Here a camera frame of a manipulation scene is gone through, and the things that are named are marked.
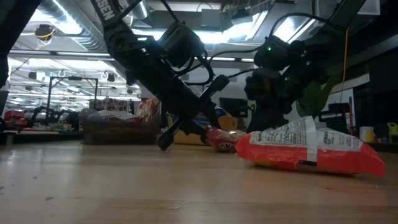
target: bag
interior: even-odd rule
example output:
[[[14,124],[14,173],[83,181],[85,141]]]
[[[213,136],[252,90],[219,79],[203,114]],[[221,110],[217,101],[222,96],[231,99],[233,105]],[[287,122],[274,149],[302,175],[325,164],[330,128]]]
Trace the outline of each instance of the bag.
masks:
[[[210,128],[206,133],[209,145],[216,149],[216,152],[235,153],[235,145],[245,135],[243,131],[223,131],[218,128]]]
[[[247,134],[235,147],[240,158],[260,166],[378,177],[385,174],[385,164],[369,145],[348,134],[316,128],[310,116],[272,131]]]

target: chip bag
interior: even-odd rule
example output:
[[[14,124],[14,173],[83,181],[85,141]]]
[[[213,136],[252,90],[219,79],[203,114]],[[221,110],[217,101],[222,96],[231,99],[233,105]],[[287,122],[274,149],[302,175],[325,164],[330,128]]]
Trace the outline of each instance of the chip bag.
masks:
[[[235,145],[245,135],[243,131],[223,131],[218,128],[210,128],[206,133],[209,145],[216,149],[216,152],[235,153]]]
[[[240,158],[260,166],[379,177],[385,173],[385,164],[369,145],[348,134],[316,128],[310,116],[247,134],[235,148]]]

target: leaf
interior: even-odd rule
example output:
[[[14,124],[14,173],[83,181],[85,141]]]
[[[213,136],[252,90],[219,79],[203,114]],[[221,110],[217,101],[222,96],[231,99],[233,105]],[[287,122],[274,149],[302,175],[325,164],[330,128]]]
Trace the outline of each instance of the leaf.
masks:
[[[299,115],[306,114],[306,116],[316,117],[325,107],[328,101],[331,89],[340,81],[340,74],[332,75],[326,85],[321,87],[316,81],[310,82],[304,90],[303,97],[297,100],[300,109],[305,113],[297,110]]]

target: red chip bag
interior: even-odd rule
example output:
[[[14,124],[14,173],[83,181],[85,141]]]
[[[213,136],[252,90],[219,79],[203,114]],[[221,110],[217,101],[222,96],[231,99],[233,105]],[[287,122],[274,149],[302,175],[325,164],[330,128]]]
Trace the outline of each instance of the red chip bag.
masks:
[[[243,131],[223,131],[210,128],[207,133],[208,144],[216,149],[216,152],[236,152],[235,145],[245,135]]]
[[[235,148],[239,157],[260,166],[379,177],[385,173],[385,164],[369,145],[348,134],[316,128],[312,117],[247,134]]]

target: wooden tabletop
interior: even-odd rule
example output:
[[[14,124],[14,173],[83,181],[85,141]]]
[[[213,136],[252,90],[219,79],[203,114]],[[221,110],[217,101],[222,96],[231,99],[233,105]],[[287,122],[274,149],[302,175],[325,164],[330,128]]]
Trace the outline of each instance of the wooden tabletop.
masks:
[[[0,149],[0,223],[398,223],[398,154],[385,179],[254,167],[210,147]]]

